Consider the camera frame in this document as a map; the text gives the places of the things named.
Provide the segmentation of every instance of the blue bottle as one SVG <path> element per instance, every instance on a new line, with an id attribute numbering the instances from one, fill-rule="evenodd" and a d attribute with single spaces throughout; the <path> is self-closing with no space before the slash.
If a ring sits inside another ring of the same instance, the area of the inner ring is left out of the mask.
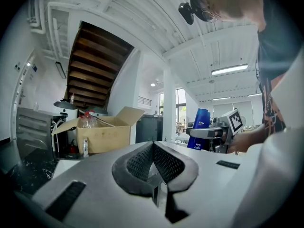
<path id="1" fill-rule="evenodd" d="M 194 120 L 193 128 L 208 128 L 210 126 L 210 112 L 206 109 L 198 109 Z M 190 137 L 187 148 L 202 150 L 204 148 L 204 139 Z"/>

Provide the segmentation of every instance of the black shirt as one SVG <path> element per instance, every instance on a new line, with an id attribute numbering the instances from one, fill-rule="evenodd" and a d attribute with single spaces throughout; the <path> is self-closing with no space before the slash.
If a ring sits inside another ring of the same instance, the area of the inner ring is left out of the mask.
<path id="1" fill-rule="evenodd" d="M 297 57 L 303 43 L 299 28 L 275 0 L 264 1 L 266 28 L 258 33 L 258 67 L 266 136 L 285 128 L 271 91 Z"/>

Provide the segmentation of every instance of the staircase underside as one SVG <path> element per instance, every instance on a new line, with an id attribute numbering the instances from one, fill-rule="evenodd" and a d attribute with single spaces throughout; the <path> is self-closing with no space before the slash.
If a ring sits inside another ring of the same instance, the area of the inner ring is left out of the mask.
<path id="1" fill-rule="evenodd" d="M 66 97 L 74 105 L 107 107 L 111 87 L 133 46 L 117 36 L 83 22 L 69 61 Z"/>

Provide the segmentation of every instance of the wall-mounted light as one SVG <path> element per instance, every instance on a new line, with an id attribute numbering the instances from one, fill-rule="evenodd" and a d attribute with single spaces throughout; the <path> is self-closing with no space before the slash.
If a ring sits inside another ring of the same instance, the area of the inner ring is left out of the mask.
<path id="1" fill-rule="evenodd" d="M 262 95 L 262 93 L 254 94 L 254 95 L 248 95 L 248 97 L 257 96 L 257 95 Z"/>
<path id="2" fill-rule="evenodd" d="M 212 99 L 212 100 L 218 101 L 218 100 L 226 100 L 226 99 L 231 99 L 231 97 L 217 98 L 217 99 Z"/>
<path id="3" fill-rule="evenodd" d="M 58 71 L 59 71 L 60 76 L 61 76 L 63 79 L 67 79 L 67 76 L 66 76 L 65 72 L 63 71 L 63 68 L 62 68 L 62 66 L 61 66 L 61 63 L 60 63 L 60 62 L 56 62 L 55 64 L 56 64 L 56 67 L 57 67 L 57 69 L 58 69 Z"/>
<path id="4" fill-rule="evenodd" d="M 245 70 L 248 68 L 248 64 L 241 64 L 241 65 L 237 65 L 237 66 L 229 66 L 229 67 L 225 67 L 225 68 L 221 68 L 221 69 L 216 69 L 216 70 L 212 70 L 212 75 L 218 75 L 218 74 L 224 74 L 224 73 L 229 73 L 229 72 L 233 72 L 233 71 L 239 71 L 239 70 Z"/>

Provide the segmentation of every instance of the window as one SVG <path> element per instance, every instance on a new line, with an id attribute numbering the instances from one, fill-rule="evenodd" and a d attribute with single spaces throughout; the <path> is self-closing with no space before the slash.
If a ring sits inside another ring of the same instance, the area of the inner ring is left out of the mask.
<path id="1" fill-rule="evenodd" d="M 160 94 L 160 114 L 163 112 L 163 103 L 164 103 L 164 93 Z M 187 108 L 186 108 L 186 92 L 184 89 L 177 89 L 175 91 L 175 103 L 176 103 L 176 111 L 175 111 L 175 121 L 181 122 L 187 126 Z"/>

